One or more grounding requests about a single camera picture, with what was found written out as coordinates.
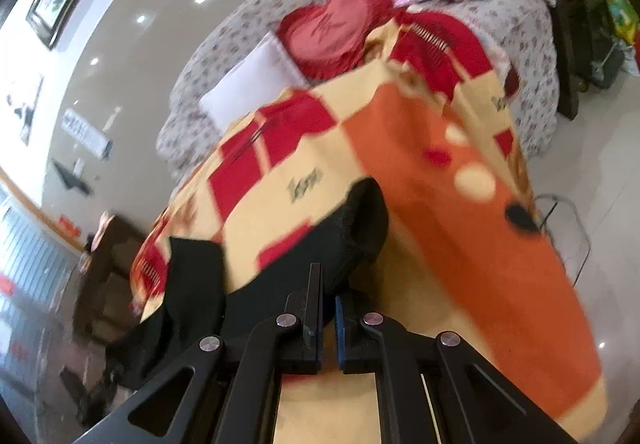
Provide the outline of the red heart-shaped pillow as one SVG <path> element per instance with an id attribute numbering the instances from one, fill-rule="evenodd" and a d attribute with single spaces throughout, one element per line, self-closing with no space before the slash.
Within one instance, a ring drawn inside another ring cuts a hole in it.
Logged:
<path id="1" fill-rule="evenodd" d="M 305 78 L 331 80 L 361 63 L 366 37 L 393 12 L 393 0 L 326 0 L 282 18 L 277 37 Z"/>

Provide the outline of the white wall calendar poster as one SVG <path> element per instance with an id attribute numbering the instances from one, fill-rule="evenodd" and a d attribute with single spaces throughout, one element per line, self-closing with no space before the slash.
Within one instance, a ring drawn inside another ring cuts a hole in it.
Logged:
<path id="1" fill-rule="evenodd" d="M 61 128 L 99 160 L 111 155 L 113 142 L 73 108 L 66 109 L 62 115 Z"/>

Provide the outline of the white pillow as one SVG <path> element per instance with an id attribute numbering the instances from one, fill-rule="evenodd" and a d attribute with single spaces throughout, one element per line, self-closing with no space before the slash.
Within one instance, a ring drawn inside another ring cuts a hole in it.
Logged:
<path id="1" fill-rule="evenodd" d="M 287 88 L 308 89 L 309 82 L 277 36 L 268 32 L 200 99 L 198 106 L 224 133 L 236 120 L 268 105 Z"/>

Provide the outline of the black pants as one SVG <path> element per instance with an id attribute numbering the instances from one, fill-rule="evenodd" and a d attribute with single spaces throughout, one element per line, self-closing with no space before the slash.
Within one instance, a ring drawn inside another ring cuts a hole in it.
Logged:
<path id="1" fill-rule="evenodd" d="M 387 232 L 381 187 L 374 178 L 363 178 L 332 214 L 230 294 L 224 292 L 221 245 L 171 239 L 163 303 L 106 348 L 104 378 L 138 390 L 201 338 L 249 334 L 262 320 L 281 313 L 289 294 L 307 286 L 311 264 L 322 266 L 324 295 L 333 298 L 357 268 L 378 258 Z"/>

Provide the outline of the dark cloth on wall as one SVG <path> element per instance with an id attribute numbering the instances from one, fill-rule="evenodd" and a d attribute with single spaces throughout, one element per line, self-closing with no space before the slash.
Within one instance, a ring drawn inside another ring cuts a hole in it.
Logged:
<path id="1" fill-rule="evenodd" d="M 78 190 L 84 196 L 93 195 L 92 187 L 82 178 L 85 164 L 81 159 L 77 159 L 70 167 L 58 160 L 52 159 L 51 162 L 66 190 Z"/>

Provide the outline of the yellow red orange blanket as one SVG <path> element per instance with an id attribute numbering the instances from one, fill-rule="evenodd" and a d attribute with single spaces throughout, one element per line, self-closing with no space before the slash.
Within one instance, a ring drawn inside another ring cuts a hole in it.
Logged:
<path id="1" fill-rule="evenodd" d="M 418 334 L 461 334 L 571 436 L 593 434 L 608 409 L 596 345 L 480 41 L 450 15 L 400 11 L 360 48 L 360 67 L 232 121 L 134 260 L 134 304 L 167 304 L 179 237 L 219 244 L 224 286 L 256 308 L 268 279 L 306 276 L 295 251 L 374 178 L 390 216 L 361 279 L 374 305 Z"/>

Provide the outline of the dark wooden cabinet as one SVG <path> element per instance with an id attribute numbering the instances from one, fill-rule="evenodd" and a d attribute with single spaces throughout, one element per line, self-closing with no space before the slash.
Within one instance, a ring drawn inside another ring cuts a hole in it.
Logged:
<path id="1" fill-rule="evenodd" d="M 610 88 L 623 67 L 624 54 L 617 46 L 606 0 L 555 0 L 551 18 L 558 53 L 558 112 L 573 120 L 579 95 L 592 86 Z"/>

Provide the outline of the dark wooden side table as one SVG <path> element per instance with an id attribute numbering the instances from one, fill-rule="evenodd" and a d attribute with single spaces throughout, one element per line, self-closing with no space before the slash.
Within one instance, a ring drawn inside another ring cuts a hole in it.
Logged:
<path id="1" fill-rule="evenodd" d="M 107 346 L 139 323 L 130 272 L 144 240 L 145 234 L 122 216 L 105 212 L 100 217 L 80 266 L 72 319 L 77 342 Z"/>

